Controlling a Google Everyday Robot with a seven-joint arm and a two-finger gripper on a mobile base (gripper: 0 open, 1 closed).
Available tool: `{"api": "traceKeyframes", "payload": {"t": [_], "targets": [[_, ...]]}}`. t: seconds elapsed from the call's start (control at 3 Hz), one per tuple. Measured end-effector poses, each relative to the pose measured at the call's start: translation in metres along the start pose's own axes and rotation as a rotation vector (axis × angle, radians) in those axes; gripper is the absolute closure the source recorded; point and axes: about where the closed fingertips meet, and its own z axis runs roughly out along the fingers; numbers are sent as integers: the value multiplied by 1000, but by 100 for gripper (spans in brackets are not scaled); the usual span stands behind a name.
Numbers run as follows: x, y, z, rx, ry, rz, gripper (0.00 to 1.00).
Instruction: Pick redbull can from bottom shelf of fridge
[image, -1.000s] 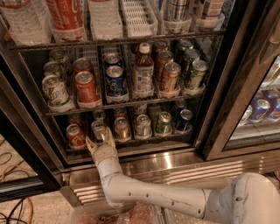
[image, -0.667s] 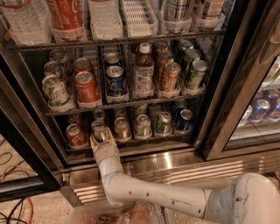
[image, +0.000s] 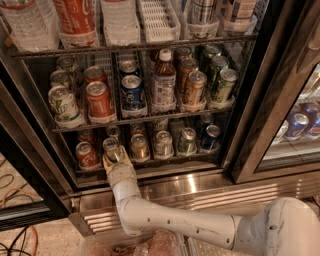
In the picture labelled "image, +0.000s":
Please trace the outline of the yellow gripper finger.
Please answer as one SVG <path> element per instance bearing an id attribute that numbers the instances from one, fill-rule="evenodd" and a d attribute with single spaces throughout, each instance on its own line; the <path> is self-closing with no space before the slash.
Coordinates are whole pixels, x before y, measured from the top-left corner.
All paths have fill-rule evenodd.
<path id="1" fill-rule="evenodd" d="M 102 160 L 103 160 L 104 169 L 106 173 L 109 174 L 114 167 L 114 163 L 112 163 L 106 155 L 102 156 Z"/>
<path id="2" fill-rule="evenodd" d="M 128 156 L 125 147 L 120 145 L 119 148 L 120 148 L 120 151 L 121 151 L 121 162 L 122 163 L 126 163 L 126 164 L 131 164 L 130 157 Z"/>

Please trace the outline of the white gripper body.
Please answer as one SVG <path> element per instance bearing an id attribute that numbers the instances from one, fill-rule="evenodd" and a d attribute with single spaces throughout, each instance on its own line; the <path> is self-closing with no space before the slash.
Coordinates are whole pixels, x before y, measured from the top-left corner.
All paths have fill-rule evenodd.
<path id="1" fill-rule="evenodd" d="M 117 163 L 106 168 L 109 185 L 114 187 L 117 183 L 131 180 L 137 183 L 136 171 L 131 164 Z"/>

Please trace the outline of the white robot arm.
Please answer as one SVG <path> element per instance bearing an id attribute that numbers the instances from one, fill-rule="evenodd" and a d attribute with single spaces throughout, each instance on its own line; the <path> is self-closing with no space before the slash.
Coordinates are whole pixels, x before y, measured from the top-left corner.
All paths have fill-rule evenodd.
<path id="1" fill-rule="evenodd" d="M 208 214 L 170 208 L 141 196 L 136 171 L 126 153 L 103 157 L 120 223 L 129 236 L 163 228 L 252 256 L 319 256 L 320 220 L 303 201 L 281 197 L 254 216 Z"/>

